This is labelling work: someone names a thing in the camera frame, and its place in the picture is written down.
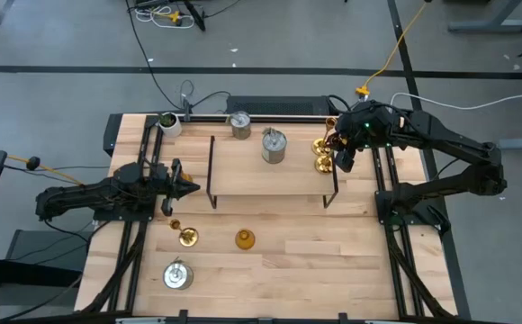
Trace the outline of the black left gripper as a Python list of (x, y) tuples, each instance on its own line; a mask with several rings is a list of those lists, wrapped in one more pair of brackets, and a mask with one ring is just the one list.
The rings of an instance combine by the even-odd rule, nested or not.
[[(157, 179), (157, 193), (164, 195), (165, 198), (161, 203), (161, 211), (166, 216), (173, 213), (172, 201), (180, 200), (187, 195), (199, 192), (201, 186), (192, 181), (180, 178), (181, 162), (179, 158), (174, 158), (171, 167), (164, 164), (157, 164), (154, 168), (154, 177)], [(177, 190), (196, 190), (196, 191), (179, 191)]]

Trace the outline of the small plant in white pot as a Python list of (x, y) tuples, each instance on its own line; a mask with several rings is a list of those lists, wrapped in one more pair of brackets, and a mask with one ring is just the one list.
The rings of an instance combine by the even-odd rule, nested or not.
[(158, 126), (163, 131), (165, 137), (176, 138), (182, 133), (181, 122), (172, 112), (165, 112), (158, 117)]

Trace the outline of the tall brass candlestick holder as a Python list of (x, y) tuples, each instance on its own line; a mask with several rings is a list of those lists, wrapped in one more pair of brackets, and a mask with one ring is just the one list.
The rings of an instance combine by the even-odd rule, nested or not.
[(325, 134), (321, 138), (315, 139), (311, 146), (311, 149), (314, 154), (318, 156), (325, 156), (330, 153), (330, 148), (327, 147), (326, 142), (329, 133), (335, 128), (336, 124), (337, 119), (335, 117), (328, 117), (325, 120)]
[(197, 243), (199, 239), (199, 233), (195, 228), (183, 228), (181, 226), (181, 222), (177, 219), (172, 219), (169, 222), (169, 227), (172, 230), (179, 231), (178, 240), (183, 247), (192, 247)]
[(333, 153), (331, 151), (318, 154), (314, 162), (315, 169), (320, 174), (331, 174), (334, 170)]

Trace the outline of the wooden desk with grey legs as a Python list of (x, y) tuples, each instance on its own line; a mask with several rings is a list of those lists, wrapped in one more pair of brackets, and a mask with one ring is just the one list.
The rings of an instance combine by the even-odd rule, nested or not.
[[(522, 33), (522, 20), (509, 19), (522, 0), (508, 0), (507, 4), (493, 18), (482, 21), (450, 22), (447, 29), (451, 33)], [(500, 149), (522, 149), (522, 138), (500, 139)]]

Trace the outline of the scented candle tin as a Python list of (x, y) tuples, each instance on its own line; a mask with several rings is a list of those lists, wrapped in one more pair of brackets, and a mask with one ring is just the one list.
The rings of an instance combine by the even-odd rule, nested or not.
[(287, 138), (279, 130), (269, 127), (262, 131), (262, 158), (269, 164), (278, 164), (284, 160)]
[(251, 118), (247, 112), (237, 111), (229, 116), (233, 137), (246, 140), (251, 134)]
[(183, 260), (176, 258), (164, 270), (163, 282), (169, 289), (185, 290), (194, 281), (194, 271)]

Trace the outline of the wooden shelf riser black frame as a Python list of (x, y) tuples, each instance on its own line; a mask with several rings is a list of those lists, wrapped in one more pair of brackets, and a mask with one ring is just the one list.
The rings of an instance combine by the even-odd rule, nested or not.
[(316, 170), (308, 140), (290, 140), (277, 164), (266, 162), (262, 150), (261, 139), (211, 137), (205, 192), (212, 208), (220, 196), (320, 196), (330, 206), (338, 194), (337, 172)]

